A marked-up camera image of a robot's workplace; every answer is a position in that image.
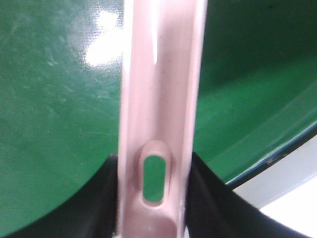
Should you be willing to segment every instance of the oval hole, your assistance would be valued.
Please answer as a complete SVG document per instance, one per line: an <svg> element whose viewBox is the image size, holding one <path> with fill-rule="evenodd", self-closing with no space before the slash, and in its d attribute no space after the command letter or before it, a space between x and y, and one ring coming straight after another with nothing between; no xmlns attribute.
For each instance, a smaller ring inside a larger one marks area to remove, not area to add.
<svg viewBox="0 0 317 238"><path fill-rule="evenodd" d="M164 195L165 160L149 156L144 161L143 196L149 202L160 202Z"/></svg>

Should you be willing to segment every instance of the scratch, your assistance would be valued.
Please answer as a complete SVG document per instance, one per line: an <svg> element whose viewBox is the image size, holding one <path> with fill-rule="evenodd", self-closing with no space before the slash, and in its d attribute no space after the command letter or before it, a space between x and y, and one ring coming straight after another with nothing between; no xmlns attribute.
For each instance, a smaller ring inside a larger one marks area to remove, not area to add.
<svg viewBox="0 0 317 238"><path fill-rule="evenodd" d="M17 20L14 22L14 25L12 26L9 35L7 36L7 38L2 42L0 50L2 50L5 45L7 44L7 42L10 40L10 38L14 35L14 33L16 32L16 29L18 28L18 26L20 25L20 21L21 21L21 15L17 18Z"/></svg>

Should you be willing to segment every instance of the glossy green panel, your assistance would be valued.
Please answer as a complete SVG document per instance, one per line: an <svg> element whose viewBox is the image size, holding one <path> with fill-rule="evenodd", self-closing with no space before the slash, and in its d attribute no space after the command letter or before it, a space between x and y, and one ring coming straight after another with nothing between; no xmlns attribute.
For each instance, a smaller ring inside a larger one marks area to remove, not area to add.
<svg viewBox="0 0 317 238"><path fill-rule="evenodd" d="M194 150L224 181L316 122L316 12L315 0L210 1ZM121 27L122 1L0 0L0 237L117 151Z"/></svg>

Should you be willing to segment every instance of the white surface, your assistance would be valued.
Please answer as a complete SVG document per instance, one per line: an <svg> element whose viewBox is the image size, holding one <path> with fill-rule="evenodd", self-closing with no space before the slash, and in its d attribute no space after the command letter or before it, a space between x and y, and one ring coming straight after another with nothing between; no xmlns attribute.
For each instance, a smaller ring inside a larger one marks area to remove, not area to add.
<svg viewBox="0 0 317 238"><path fill-rule="evenodd" d="M271 218L317 238L317 136L234 191Z"/></svg>
<svg viewBox="0 0 317 238"><path fill-rule="evenodd" d="M317 136L234 191L262 208L317 175Z"/></svg>
<svg viewBox="0 0 317 238"><path fill-rule="evenodd" d="M317 177L263 207L271 218L317 238Z"/></svg>

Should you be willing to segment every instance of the pink metal bar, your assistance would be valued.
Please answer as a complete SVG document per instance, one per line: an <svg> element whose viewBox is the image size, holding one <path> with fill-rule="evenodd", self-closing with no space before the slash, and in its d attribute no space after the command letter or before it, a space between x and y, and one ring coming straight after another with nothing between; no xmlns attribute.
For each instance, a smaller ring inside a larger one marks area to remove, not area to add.
<svg viewBox="0 0 317 238"><path fill-rule="evenodd" d="M126 0L118 161L119 238L182 238L207 0ZM143 197L143 163L166 162Z"/></svg>

